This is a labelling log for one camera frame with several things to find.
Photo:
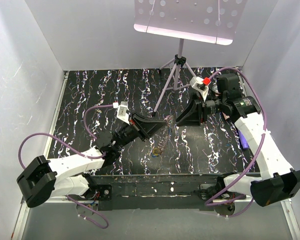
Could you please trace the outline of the round metal keyring disc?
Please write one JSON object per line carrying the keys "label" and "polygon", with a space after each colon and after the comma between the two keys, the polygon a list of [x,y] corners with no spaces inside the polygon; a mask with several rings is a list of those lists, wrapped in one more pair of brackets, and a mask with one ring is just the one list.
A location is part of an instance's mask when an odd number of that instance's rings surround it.
{"label": "round metal keyring disc", "polygon": [[171,138],[171,134],[172,134],[173,126],[174,126],[174,116],[168,115],[164,120],[167,122],[167,126],[164,127],[162,134],[161,134],[160,141],[158,142],[157,146],[153,148],[153,149],[160,149],[160,155],[153,155],[151,153],[151,156],[154,158],[159,157],[163,154],[163,152],[168,144],[168,141]]}

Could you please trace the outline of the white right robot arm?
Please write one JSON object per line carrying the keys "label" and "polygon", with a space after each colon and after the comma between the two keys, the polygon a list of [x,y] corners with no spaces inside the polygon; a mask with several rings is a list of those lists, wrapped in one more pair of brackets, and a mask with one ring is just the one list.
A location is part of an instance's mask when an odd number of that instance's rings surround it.
{"label": "white right robot arm", "polygon": [[195,76],[194,93],[187,108],[176,119],[177,126],[200,126],[208,116],[223,113],[242,133],[259,167],[260,177],[225,173],[214,187],[203,192],[208,198],[227,199],[233,193],[250,196],[261,207],[293,198],[300,189],[300,170],[295,170],[280,152],[270,132],[264,128],[262,110],[252,96],[241,92],[239,77],[217,76],[217,93],[209,95],[211,80]]}

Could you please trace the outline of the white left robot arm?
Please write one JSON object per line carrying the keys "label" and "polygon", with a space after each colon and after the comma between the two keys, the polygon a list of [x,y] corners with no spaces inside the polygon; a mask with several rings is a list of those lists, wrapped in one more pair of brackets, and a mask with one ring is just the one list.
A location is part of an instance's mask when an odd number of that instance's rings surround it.
{"label": "white left robot arm", "polygon": [[149,140],[167,125],[166,120],[133,113],[117,132],[101,130],[96,135],[95,146],[84,152],[75,150],[73,155],[62,158],[35,157],[28,166],[23,166],[16,180],[27,206],[35,208],[49,198],[65,195],[93,199],[96,187],[82,173],[112,165],[124,146],[137,138]]}

